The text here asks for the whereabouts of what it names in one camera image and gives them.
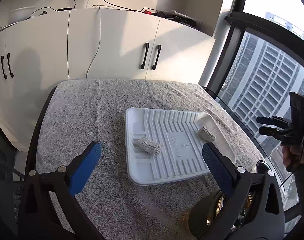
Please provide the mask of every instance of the skyscraper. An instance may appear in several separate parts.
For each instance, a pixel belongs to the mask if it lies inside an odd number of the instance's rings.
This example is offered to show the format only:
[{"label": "skyscraper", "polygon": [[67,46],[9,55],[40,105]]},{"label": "skyscraper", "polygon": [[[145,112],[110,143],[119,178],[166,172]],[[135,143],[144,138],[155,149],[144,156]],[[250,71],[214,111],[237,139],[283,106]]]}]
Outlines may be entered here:
[{"label": "skyscraper", "polygon": [[[286,20],[271,13],[266,13],[265,18],[304,40],[304,32]],[[277,115],[290,119],[290,91],[304,95],[304,67],[273,44],[246,32],[219,96],[267,154],[279,141],[258,133],[256,117]]]}]

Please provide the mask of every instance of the gray knitted fabric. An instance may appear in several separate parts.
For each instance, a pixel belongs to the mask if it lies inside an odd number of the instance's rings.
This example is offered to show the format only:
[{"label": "gray knitted fabric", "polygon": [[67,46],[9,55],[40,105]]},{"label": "gray knitted fabric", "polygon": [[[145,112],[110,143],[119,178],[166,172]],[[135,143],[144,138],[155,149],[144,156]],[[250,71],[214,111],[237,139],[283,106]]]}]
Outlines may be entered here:
[{"label": "gray knitted fabric", "polygon": [[[76,195],[92,223],[108,239],[194,239],[182,214],[217,184],[211,174],[154,186],[138,186],[127,175],[124,115],[130,107],[206,112],[237,157],[249,167],[263,159],[223,108],[199,85],[149,80],[71,80],[58,85],[42,123],[39,173],[55,171],[80,155],[91,141],[103,143],[102,157]],[[51,194],[65,228],[69,224]]]},{"label": "gray knitted fabric", "polygon": [[142,137],[138,141],[138,145],[151,155],[159,155],[162,151],[162,144],[150,141],[147,137]]},{"label": "gray knitted fabric", "polygon": [[206,142],[213,142],[216,137],[204,125],[198,130],[199,136]]}]

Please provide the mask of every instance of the black cabinet handle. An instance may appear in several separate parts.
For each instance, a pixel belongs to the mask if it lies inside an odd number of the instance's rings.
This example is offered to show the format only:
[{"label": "black cabinet handle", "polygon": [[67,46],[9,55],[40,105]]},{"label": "black cabinet handle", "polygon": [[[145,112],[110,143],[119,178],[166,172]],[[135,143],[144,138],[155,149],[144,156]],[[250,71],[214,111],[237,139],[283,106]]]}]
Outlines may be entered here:
[{"label": "black cabinet handle", "polygon": [[2,72],[3,72],[4,79],[7,79],[8,77],[7,77],[7,75],[4,73],[4,68],[3,68],[3,59],[4,59],[4,57],[3,57],[3,55],[2,55],[2,56],[1,56],[1,66],[2,66]]},{"label": "black cabinet handle", "polygon": [[157,65],[157,61],[159,60],[159,53],[161,52],[161,48],[162,48],[161,45],[157,45],[158,52],[157,52],[155,64],[152,66],[152,69],[153,69],[153,70],[156,69],[156,65]]},{"label": "black cabinet handle", "polygon": [[149,50],[150,44],[147,42],[144,44],[144,46],[146,49],[145,49],[145,56],[144,56],[143,64],[141,65],[141,69],[144,69],[144,67],[145,67],[145,61],[147,60],[147,55],[148,55],[148,50]]},{"label": "black cabinet handle", "polygon": [[8,66],[9,66],[10,76],[13,78],[14,75],[13,75],[13,73],[11,72],[9,58],[10,58],[10,53],[8,53],[7,59],[8,59]]}]

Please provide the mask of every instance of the sky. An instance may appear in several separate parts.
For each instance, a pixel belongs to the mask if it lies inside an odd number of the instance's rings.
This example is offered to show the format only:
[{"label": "sky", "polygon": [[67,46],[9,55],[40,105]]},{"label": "sky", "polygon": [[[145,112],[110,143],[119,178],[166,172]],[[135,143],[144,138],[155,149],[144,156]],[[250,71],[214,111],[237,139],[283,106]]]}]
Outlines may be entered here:
[{"label": "sky", "polygon": [[304,31],[304,5],[301,0],[246,0],[244,12],[262,18],[270,12]]}]

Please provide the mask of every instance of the cabinet door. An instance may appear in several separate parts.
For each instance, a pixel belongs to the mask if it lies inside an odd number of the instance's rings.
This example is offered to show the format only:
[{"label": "cabinet door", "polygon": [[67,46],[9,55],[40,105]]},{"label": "cabinet door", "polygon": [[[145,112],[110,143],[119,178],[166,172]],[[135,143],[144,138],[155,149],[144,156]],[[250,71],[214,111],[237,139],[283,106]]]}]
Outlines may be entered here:
[{"label": "cabinet door", "polygon": [[[145,79],[159,19],[143,13],[100,9],[100,45],[87,79]],[[149,49],[141,69],[145,43],[149,43]]]},{"label": "cabinet door", "polygon": [[[161,18],[146,79],[199,82],[215,39],[183,24]],[[161,45],[155,70],[158,45]]]},{"label": "cabinet door", "polygon": [[68,67],[70,79],[86,79],[100,43],[99,9],[71,10],[68,27]]},{"label": "cabinet door", "polygon": [[20,151],[28,151],[41,109],[50,91],[68,80],[69,11],[37,16],[5,30],[6,61],[13,73],[9,124]]},{"label": "cabinet door", "polygon": [[9,102],[12,97],[12,84],[7,64],[7,54],[5,45],[5,33],[0,33],[0,127],[7,138],[11,141],[14,138],[12,127],[9,123],[11,109]]}]

